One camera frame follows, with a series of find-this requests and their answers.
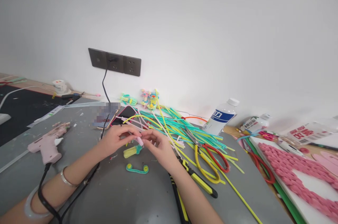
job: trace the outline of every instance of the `bangle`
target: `bangle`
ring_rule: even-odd
[[[38,188],[39,186],[35,187],[35,189],[32,190],[32,192],[29,194],[25,202],[25,207],[24,207],[25,215],[30,219],[42,219],[42,218],[47,217],[50,214],[50,212],[38,214],[38,213],[33,212],[33,210],[31,209],[32,199],[35,193],[37,192]]]
[[[81,183],[79,183],[78,185],[72,184],[72,183],[68,182],[68,180],[64,177],[63,172],[64,172],[64,169],[65,169],[66,167],[64,167],[63,170],[62,170],[61,173],[60,173],[62,181],[63,181],[66,185],[69,185],[70,187],[75,187],[75,188],[78,187]]]

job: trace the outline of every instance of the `white tape roll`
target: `white tape roll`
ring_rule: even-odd
[[[64,80],[55,80],[53,81],[53,86],[55,87],[55,92],[57,95],[70,94],[71,90],[67,86]]]

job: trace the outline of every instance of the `power socket panel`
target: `power socket panel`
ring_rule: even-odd
[[[88,48],[90,60],[92,62],[93,67],[98,67],[102,69],[107,69],[107,58],[106,58],[106,52]]]
[[[111,52],[106,53],[106,61],[108,65],[108,70],[110,71],[116,71],[119,73],[123,73],[124,72],[123,60],[124,60],[123,55],[119,55],[119,54],[115,54]]]
[[[125,74],[130,74],[134,76],[141,75],[141,59],[124,56],[123,58],[123,68]]]

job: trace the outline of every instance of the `forearm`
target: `forearm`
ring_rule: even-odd
[[[180,196],[193,224],[223,224],[222,220],[210,205],[198,185],[182,165],[177,165],[171,172]]]
[[[102,159],[104,156],[100,154],[100,149],[98,146],[95,146],[81,158],[76,160],[72,165],[68,166],[64,170],[64,177],[72,184],[79,184],[87,176],[90,170]],[[54,178],[48,181],[42,187],[42,194],[45,199],[49,202],[51,206],[57,208],[61,206],[75,191],[75,187],[71,187],[65,184],[60,174],[57,174]],[[21,201],[18,205],[10,209],[0,220],[2,223],[9,223],[12,220],[18,221],[18,216],[20,220],[25,223],[48,223],[52,219],[50,214],[44,219],[29,219],[24,214],[24,204],[26,199]],[[38,214],[43,214],[48,212],[48,210],[42,205],[40,199],[38,198],[37,193],[35,193],[31,202],[31,209],[33,212]]]

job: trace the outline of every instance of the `blue bottle label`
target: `blue bottle label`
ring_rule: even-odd
[[[215,110],[215,112],[211,115],[211,119],[213,119],[217,122],[227,123],[234,116],[235,116],[235,114],[227,114],[227,113],[223,113],[219,110]]]

